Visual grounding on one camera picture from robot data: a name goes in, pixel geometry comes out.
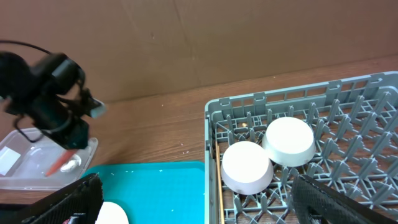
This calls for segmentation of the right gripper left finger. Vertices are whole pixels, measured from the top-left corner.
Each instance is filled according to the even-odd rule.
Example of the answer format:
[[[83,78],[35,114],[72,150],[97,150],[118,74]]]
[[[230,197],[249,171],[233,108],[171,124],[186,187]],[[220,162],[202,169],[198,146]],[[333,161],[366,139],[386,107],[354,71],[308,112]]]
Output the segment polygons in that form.
[[[103,183],[89,174],[28,204],[1,204],[1,224],[95,224],[103,205]]]

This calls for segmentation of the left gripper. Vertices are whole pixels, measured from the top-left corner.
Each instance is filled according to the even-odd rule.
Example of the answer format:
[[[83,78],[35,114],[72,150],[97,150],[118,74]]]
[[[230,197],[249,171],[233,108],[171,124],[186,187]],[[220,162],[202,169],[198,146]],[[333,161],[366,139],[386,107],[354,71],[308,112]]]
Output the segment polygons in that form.
[[[31,72],[39,81],[29,109],[34,126],[64,149],[86,148],[89,125],[81,118],[83,106],[78,98],[62,97],[74,85],[83,90],[84,71],[65,54],[53,53],[39,60]]]

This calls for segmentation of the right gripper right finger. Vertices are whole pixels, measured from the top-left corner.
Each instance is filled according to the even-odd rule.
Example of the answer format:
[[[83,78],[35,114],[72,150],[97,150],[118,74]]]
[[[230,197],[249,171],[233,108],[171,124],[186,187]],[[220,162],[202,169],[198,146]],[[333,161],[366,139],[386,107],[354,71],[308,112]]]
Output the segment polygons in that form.
[[[294,179],[291,196],[300,224],[394,224],[395,221],[307,176]]]

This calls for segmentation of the white tissue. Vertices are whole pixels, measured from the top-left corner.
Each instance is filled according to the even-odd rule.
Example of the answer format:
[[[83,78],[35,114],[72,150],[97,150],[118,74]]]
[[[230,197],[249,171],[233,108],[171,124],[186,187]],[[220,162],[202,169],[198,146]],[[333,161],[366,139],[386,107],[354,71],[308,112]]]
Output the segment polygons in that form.
[[[71,172],[81,165],[81,158],[74,154],[64,165],[61,166],[60,172]]]

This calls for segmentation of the orange carrot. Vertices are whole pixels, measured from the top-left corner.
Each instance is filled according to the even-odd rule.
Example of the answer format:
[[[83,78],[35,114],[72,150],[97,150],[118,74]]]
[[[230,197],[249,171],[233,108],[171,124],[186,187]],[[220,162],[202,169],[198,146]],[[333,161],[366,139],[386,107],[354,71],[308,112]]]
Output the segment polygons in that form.
[[[64,163],[68,162],[70,158],[77,153],[77,149],[74,150],[66,150],[50,167],[50,169],[45,173],[46,177],[51,176],[52,174],[56,173]]]

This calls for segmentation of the white bowl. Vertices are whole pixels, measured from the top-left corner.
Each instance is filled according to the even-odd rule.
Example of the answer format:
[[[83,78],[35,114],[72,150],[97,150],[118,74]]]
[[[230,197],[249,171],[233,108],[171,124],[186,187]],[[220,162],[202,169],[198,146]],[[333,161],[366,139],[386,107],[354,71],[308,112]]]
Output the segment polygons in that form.
[[[268,125],[262,147],[270,160],[287,167],[308,163],[315,155],[313,129],[294,117],[277,118]]]

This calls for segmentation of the pink bowl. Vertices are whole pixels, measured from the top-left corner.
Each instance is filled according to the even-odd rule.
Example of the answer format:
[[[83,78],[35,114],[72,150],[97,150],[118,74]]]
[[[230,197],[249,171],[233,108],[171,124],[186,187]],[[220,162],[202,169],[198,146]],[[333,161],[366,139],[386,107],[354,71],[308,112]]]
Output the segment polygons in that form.
[[[266,189],[274,175],[265,150],[250,141],[232,144],[223,154],[221,180],[233,192],[253,195]]]

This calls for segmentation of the wooden chopstick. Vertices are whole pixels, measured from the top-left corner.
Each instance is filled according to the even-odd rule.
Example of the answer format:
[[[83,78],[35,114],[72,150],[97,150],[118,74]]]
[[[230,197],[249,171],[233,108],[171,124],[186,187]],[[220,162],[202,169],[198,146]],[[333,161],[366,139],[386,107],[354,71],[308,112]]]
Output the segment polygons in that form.
[[[220,208],[220,223],[225,224],[224,220],[224,205],[223,205],[223,188],[221,181],[221,157],[220,157],[220,147],[218,145],[218,141],[215,141],[215,149],[216,149],[216,168],[217,168],[217,183],[218,183],[218,201]]]

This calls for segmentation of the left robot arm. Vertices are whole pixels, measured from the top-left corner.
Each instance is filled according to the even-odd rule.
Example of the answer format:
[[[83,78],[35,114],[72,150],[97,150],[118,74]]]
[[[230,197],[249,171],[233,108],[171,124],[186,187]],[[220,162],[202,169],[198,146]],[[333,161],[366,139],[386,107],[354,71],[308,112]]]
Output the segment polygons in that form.
[[[84,149],[89,126],[82,120],[87,104],[85,73],[63,53],[50,53],[34,65],[19,55],[1,52],[1,97],[9,98],[5,111],[16,116],[13,126],[25,116],[43,136],[64,149]]]

